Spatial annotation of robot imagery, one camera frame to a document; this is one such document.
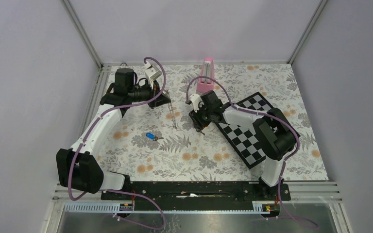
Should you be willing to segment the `yellow tagged key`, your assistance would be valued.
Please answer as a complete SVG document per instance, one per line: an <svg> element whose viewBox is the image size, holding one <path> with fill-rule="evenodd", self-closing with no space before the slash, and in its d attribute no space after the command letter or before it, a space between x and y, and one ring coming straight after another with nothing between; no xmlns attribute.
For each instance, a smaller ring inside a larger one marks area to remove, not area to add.
<svg viewBox="0 0 373 233"><path fill-rule="evenodd" d="M198 127L198 128L195 128L195 130L196 132L201 133L202 135L205 135L205 133L203 132L204 127Z"/></svg>

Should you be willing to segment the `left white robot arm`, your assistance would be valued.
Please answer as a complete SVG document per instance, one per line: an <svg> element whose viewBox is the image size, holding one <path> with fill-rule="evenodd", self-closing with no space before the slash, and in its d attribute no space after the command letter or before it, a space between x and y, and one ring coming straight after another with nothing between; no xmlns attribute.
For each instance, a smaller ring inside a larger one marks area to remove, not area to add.
<svg viewBox="0 0 373 233"><path fill-rule="evenodd" d="M163 69L146 65L145 77L139 79L131 68L119 68L115 80L101 98L97 113L79 139L68 149L56 154L59 183L61 186L95 194L112 189L117 198L124 200L131 194L125 176L103 170L97 156L112 128L131 107L147 103L150 108L170 103L157 81L165 74Z"/></svg>

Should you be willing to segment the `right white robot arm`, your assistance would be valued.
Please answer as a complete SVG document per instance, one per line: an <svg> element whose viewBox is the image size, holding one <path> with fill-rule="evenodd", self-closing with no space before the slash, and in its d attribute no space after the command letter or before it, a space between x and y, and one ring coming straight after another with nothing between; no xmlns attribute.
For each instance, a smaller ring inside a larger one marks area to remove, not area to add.
<svg viewBox="0 0 373 233"><path fill-rule="evenodd" d="M197 132L202 132L211 122L236 125L237 129L231 132L235 140L240 141L246 162L251 155L249 149L257 144L255 150L265 156L259 193L263 199L273 199L279 191L277 185L282 180L285 161L300 146L298 133L281 110L256 111L232 102L223 103L214 91L192 94L186 104L193 106L189 116Z"/></svg>

